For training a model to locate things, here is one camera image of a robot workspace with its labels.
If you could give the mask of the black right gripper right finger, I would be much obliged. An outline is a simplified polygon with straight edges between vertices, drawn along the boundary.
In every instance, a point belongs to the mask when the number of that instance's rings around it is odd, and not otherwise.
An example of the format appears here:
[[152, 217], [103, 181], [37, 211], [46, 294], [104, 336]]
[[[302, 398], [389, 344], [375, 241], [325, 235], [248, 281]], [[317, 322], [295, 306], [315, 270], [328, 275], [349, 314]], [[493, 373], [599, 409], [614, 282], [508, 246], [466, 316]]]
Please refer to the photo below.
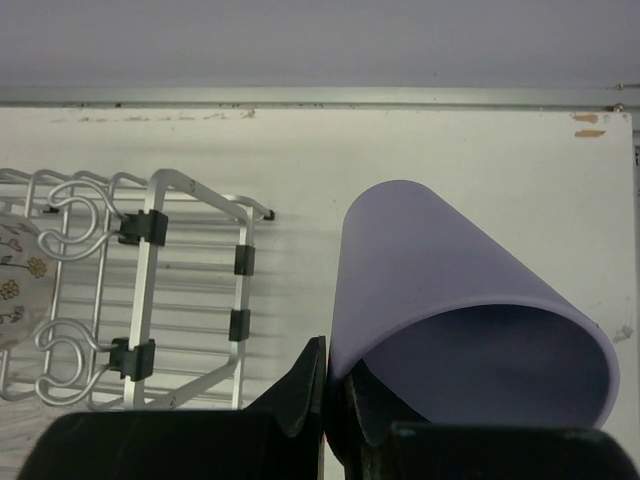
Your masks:
[[604, 432], [451, 426], [411, 409], [364, 363], [327, 381], [327, 441], [348, 479], [636, 479]]

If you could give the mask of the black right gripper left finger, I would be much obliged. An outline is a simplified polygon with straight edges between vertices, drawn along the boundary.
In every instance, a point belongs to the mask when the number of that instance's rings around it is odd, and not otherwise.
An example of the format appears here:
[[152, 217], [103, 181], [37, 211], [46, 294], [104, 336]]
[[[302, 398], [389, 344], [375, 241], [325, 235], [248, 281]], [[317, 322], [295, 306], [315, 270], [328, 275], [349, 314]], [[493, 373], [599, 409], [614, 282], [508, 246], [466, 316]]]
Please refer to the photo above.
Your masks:
[[326, 340], [241, 410], [84, 412], [55, 420], [21, 479], [316, 479]]

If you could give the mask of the lavender plastic cup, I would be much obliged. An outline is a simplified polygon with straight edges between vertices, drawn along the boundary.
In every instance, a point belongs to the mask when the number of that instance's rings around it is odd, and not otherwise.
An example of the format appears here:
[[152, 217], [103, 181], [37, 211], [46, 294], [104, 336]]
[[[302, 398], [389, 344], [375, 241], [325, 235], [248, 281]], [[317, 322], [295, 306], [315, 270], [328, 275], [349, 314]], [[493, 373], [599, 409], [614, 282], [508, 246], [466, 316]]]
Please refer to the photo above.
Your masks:
[[387, 181], [343, 222], [327, 393], [357, 364], [445, 424], [600, 427], [606, 334], [428, 187]]

